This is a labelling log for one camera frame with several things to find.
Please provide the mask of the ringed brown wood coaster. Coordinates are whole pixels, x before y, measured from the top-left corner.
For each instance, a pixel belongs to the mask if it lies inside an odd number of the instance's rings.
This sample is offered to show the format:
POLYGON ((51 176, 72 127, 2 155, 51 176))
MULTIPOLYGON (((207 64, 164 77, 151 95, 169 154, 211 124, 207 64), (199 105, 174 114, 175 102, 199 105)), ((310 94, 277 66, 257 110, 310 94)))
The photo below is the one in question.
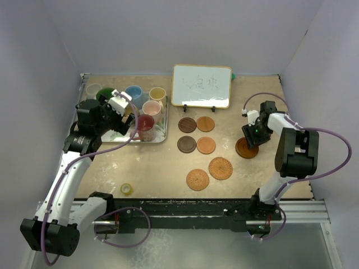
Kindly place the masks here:
POLYGON ((258 145, 255 145, 253 148, 248 147, 247 139, 245 137, 240 138, 236 142, 235 149, 239 156, 245 159, 252 159, 259 152, 258 145))

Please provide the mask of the white mug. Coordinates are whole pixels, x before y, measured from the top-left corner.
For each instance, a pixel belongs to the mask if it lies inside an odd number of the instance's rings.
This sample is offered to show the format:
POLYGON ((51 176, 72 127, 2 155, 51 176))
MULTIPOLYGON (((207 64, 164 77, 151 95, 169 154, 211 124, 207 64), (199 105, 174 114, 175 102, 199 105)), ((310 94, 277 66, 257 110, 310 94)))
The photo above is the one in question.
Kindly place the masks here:
POLYGON ((85 89, 86 99, 96 99, 97 93, 102 89, 100 84, 90 84, 85 89))

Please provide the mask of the woven rattan coaster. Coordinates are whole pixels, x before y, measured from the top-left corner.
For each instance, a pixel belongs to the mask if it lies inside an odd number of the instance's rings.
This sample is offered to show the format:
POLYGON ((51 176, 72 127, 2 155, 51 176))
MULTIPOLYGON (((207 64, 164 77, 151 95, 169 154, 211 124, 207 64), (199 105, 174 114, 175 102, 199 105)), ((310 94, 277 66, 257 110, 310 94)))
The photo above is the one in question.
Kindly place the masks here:
POLYGON ((193 169, 186 176, 188 187, 194 191, 202 191, 209 185, 209 176, 202 169, 193 169))
POLYGON ((210 175, 217 180, 226 180, 233 173, 231 162, 223 157, 215 157, 208 166, 210 175))

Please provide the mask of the light wood coaster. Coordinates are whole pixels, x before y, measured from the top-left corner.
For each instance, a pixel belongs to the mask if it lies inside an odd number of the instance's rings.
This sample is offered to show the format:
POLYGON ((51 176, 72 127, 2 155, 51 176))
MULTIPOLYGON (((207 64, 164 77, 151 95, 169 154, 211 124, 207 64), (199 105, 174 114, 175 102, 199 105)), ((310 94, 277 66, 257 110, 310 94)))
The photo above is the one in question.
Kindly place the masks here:
POLYGON ((211 117, 203 116, 196 121, 197 128, 202 132, 210 132, 215 127, 215 122, 211 117))
POLYGON ((201 137, 197 141, 197 149, 202 154, 211 154, 216 148, 215 141, 210 137, 201 137))

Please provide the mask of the floral serving tray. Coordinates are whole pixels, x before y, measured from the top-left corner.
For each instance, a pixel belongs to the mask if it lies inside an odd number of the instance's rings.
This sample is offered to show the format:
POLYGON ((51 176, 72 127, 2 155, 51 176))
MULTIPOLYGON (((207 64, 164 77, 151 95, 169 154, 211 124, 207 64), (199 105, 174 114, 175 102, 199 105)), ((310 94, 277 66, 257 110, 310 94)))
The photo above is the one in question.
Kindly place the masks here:
MULTIPOLYGON (((167 130, 168 130, 168 111, 167 111, 168 97, 167 96, 164 98, 163 105, 164 105, 164 110, 162 113, 162 118, 158 123, 154 125, 156 136, 152 141, 150 141, 150 143, 161 143, 167 137, 167 130)), ((131 132, 134 130, 135 130, 135 120, 131 122, 130 127, 125 135, 110 130, 102 136, 102 142, 113 142, 113 143, 126 142, 129 139, 131 132)))

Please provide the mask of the dark walnut coaster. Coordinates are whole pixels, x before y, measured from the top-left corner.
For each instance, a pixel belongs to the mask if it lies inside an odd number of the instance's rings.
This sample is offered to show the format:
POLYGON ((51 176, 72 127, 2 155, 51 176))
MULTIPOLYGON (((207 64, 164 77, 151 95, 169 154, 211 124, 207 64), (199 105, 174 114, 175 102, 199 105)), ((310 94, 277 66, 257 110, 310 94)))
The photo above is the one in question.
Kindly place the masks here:
POLYGON ((191 136, 182 136, 177 141, 177 147, 181 152, 191 153, 196 148, 196 141, 191 136))
POLYGON ((178 122, 179 130, 184 133, 191 133, 196 127, 196 121, 190 117, 184 117, 178 122))

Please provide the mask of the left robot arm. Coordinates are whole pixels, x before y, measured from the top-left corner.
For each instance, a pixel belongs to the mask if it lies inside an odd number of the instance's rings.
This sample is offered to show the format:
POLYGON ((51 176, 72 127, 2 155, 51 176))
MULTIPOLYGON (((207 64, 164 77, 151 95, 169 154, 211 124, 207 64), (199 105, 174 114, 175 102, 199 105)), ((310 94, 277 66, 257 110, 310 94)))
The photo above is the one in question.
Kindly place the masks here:
POLYGON ((80 182, 99 154, 102 136, 110 131, 126 134, 134 116, 122 118, 133 108, 132 98, 114 91, 111 98, 88 99, 76 105, 77 120, 65 139, 56 178, 32 219, 23 219, 21 234, 34 251, 69 257, 79 243, 80 233, 100 216, 111 219, 116 211, 110 194, 92 195, 81 210, 71 212, 80 182))

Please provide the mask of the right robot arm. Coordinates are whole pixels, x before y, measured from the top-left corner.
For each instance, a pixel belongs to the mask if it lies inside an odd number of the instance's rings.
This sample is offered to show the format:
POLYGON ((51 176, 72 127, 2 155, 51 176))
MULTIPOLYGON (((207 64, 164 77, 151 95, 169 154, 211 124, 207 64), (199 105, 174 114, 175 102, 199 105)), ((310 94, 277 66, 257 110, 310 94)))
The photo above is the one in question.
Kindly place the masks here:
POLYGON ((277 110, 273 101, 261 103, 260 110, 242 109, 248 123, 242 127, 245 148, 258 149, 273 133, 279 136, 274 158, 275 173, 252 196, 250 215, 263 219, 290 188, 291 181, 306 179, 317 170, 319 134, 301 129, 289 121, 289 115, 277 110))

